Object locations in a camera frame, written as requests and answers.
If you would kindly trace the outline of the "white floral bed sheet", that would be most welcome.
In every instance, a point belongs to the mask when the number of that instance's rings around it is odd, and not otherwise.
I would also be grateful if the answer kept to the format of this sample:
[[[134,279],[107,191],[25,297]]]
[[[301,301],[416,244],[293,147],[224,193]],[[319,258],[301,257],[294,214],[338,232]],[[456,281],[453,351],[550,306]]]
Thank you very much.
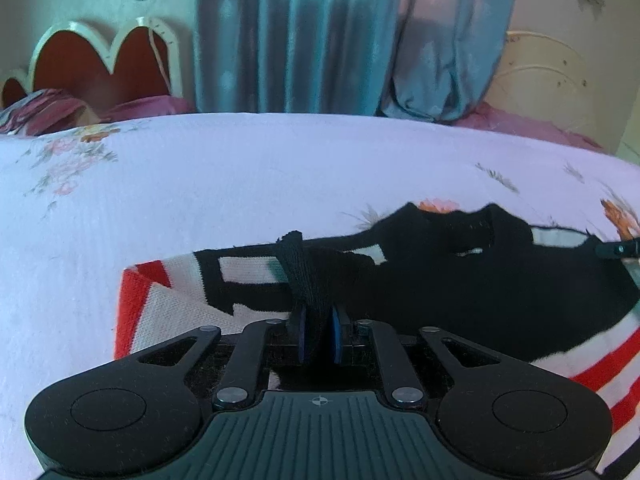
[[[639,169],[569,146],[424,122],[201,114],[1,140],[1,474],[40,466],[24,414],[47,385],[109,361],[122,272],[180,255],[367,229],[405,204],[497,204],[533,226],[639,233]]]

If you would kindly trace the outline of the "blue-grey curtain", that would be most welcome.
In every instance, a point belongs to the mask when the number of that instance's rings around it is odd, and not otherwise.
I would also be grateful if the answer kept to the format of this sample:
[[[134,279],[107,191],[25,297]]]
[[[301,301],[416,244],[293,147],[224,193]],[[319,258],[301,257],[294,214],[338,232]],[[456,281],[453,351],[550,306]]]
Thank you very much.
[[[455,122],[484,98],[515,0],[198,0],[204,112]]]

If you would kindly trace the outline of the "purple pillow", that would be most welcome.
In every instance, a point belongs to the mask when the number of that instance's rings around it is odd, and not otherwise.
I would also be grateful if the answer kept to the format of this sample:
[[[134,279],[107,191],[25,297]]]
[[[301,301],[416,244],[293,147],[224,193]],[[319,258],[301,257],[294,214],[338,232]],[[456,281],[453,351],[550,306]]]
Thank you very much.
[[[1,133],[42,136],[71,128],[96,125],[98,114],[84,101],[64,90],[32,92],[1,112]]]

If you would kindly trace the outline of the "red heart-shaped headboard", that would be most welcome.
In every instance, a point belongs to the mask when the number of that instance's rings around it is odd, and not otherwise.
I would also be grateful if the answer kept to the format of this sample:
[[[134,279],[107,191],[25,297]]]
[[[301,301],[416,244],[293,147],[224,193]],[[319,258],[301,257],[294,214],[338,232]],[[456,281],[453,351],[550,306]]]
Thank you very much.
[[[96,110],[149,96],[183,96],[180,44],[160,18],[126,21],[113,39],[82,21],[51,26],[25,68],[1,74],[1,106],[32,92],[64,90]]]

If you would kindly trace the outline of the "pink under sheet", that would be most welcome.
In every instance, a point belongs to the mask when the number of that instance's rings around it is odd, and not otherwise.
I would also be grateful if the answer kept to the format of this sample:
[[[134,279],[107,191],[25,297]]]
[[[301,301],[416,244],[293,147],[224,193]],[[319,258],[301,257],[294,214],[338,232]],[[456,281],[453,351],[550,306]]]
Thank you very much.
[[[101,122],[123,122],[124,120],[192,114],[195,107],[186,99],[175,96],[149,96],[112,107],[98,114]],[[583,150],[603,153],[604,148],[588,136],[562,130],[552,122],[523,117],[499,110],[486,102],[481,102],[470,114],[454,122],[455,127],[493,131],[521,136],[522,138],[547,141],[555,144],[582,148]]]

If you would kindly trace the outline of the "striped black red white sweater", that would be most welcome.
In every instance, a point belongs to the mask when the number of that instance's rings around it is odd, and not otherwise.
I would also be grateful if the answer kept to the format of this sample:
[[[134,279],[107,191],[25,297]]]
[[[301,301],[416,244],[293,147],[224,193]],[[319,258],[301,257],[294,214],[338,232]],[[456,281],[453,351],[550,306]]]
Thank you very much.
[[[602,259],[597,237],[538,228],[497,205],[433,212],[406,205],[361,233],[306,240],[326,299],[352,318],[410,334],[437,326],[576,380],[611,410],[598,471],[639,474],[639,265]],[[285,318],[276,245],[199,252],[122,274],[116,356],[213,324],[226,334]]]

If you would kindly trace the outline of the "cream metal bed frame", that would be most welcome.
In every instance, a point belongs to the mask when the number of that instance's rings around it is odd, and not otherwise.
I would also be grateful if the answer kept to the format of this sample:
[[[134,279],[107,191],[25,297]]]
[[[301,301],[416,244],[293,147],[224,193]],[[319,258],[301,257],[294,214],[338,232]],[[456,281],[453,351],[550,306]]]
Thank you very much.
[[[563,41],[538,32],[506,35],[484,101],[592,140],[599,136],[598,88],[586,61]]]

